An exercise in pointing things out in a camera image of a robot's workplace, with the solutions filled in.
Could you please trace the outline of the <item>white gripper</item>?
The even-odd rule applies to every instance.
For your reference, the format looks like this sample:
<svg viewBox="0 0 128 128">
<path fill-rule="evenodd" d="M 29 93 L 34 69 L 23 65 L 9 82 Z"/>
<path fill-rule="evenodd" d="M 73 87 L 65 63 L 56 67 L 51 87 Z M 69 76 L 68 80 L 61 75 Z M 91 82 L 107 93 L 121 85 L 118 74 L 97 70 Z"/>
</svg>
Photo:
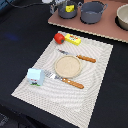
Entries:
<svg viewBox="0 0 128 128">
<path fill-rule="evenodd" d="M 65 5 L 67 4 L 67 0 L 53 0 L 52 4 L 50 5 L 50 13 L 53 14 L 55 12 L 55 8 L 59 5 Z"/>
</svg>

